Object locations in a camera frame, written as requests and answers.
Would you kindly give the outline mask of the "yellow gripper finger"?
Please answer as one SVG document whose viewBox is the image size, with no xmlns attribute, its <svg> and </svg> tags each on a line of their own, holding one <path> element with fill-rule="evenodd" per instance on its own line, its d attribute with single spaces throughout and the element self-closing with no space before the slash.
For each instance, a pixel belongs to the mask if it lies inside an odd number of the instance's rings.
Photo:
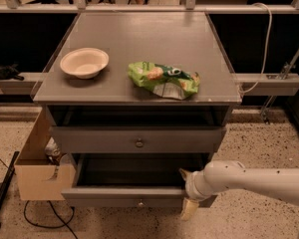
<svg viewBox="0 0 299 239">
<path fill-rule="evenodd" d="M 191 175 L 190 171 L 183 169 L 183 168 L 180 168 L 178 171 L 184 181 L 187 181 L 189 179 L 189 177 Z"/>
<path fill-rule="evenodd" d="M 199 207 L 199 202 L 190 198 L 184 198 L 182 201 L 182 210 L 180 219 L 188 221 Z"/>
</svg>

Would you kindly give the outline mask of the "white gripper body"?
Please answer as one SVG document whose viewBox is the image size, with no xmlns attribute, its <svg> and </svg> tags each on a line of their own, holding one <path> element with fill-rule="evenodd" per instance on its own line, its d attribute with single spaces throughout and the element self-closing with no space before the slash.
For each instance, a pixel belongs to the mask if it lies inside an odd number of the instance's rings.
<svg viewBox="0 0 299 239">
<path fill-rule="evenodd" d="M 203 201 L 211 197 L 215 191 L 207 182 L 204 171 L 188 172 L 185 176 L 185 191 L 190 199 Z"/>
</svg>

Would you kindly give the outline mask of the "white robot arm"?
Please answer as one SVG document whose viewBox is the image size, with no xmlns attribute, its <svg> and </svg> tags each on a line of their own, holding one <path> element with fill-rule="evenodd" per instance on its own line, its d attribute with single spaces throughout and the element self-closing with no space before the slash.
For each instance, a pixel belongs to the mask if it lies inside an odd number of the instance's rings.
<svg viewBox="0 0 299 239">
<path fill-rule="evenodd" d="M 230 189 L 244 189 L 299 206 L 299 168 L 246 168 L 239 161 L 216 160 L 200 171 L 181 168 L 179 172 L 186 192 L 180 214 L 183 221 L 192 217 L 201 202 Z"/>
</svg>

